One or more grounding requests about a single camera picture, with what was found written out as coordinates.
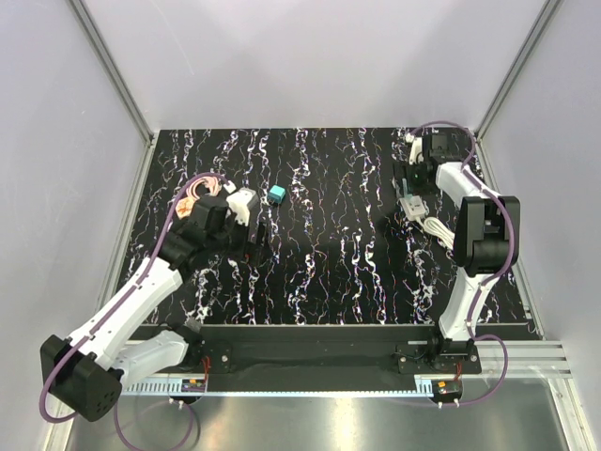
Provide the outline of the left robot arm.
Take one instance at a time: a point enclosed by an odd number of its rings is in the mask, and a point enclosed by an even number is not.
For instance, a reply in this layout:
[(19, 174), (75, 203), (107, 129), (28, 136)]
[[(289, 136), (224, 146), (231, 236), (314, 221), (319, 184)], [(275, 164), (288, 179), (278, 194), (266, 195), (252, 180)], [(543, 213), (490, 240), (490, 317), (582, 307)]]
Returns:
[(191, 326), (161, 332), (131, 348), (125, 344), (205, 257), (221, 255), (254, 265), (266, 259), (265, 225), (250, 231), (258, 204), (256, 191), (240, 188), (226, 197), (202, 195), (183, 218), (169, 214), (152, 254), (120, 291), (68, 337), (52, 334), (42, 343), (39, 411), (46, 421), (59, 421), (46, 409), (48, 395), (95, 422), (113, 408), (124, 388), (166, 367), (191, 372), (201, 365), (201, 336)]

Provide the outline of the pink cube socket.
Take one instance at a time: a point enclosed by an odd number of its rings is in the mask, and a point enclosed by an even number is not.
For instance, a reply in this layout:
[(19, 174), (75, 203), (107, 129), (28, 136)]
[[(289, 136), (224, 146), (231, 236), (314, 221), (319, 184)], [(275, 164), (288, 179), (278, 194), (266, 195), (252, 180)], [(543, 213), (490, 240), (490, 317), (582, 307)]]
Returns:
[(176, 204), (177, 218), (182, 220), (183, 218), (189, 217), (192, 213), (194, 203), (195, 199), (191, 196), (180, 199)]

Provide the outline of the teal plug adapter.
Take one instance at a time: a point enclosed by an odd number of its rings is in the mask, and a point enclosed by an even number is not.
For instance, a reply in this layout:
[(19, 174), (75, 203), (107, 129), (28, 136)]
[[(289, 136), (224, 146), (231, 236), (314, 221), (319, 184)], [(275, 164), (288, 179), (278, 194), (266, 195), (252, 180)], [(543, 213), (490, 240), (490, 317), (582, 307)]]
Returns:
[(270, 187), (270, 189), (268, 191), (267, 199), (271, 205), (279, 206), (284, 202), (285, 195), (286, 195), (285, 188), (283, 188), (279, 185), (273, 185)]

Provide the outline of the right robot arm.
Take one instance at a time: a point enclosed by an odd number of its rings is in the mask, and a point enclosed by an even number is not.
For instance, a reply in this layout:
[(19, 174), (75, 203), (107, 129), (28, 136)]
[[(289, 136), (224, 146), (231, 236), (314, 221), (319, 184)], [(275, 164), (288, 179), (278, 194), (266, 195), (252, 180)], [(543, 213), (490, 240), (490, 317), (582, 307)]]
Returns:
[[(470, 164), (445, 154), (446, 137), (440, 133), (417, 137), (407, 133), (409, 156), (393, 166), (392, 184), (407, 219), (444, 242), (457, 266), (450, 300), (439, 319), (443, 340), (426, 349), (426, 361), (438, 372), (457, 365), (460, 352), (453, 342), (475, 337), (477, 318), (489, 291), (516, 264), (519, 254), (520, 202), (501, 195), (478, 179)], [(426, 213), (423, 198), (446, 194), (458, 208), (455, 231)]]

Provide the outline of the mint plug adapter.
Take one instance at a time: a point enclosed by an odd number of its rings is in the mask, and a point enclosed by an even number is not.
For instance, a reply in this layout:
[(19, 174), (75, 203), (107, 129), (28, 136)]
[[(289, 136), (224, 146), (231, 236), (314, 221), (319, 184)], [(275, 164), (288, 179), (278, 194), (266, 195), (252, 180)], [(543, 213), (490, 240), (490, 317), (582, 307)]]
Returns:
[(405, 199), (411, 199), (413, 192), (407, 179), (402, 179), (402, 192)]

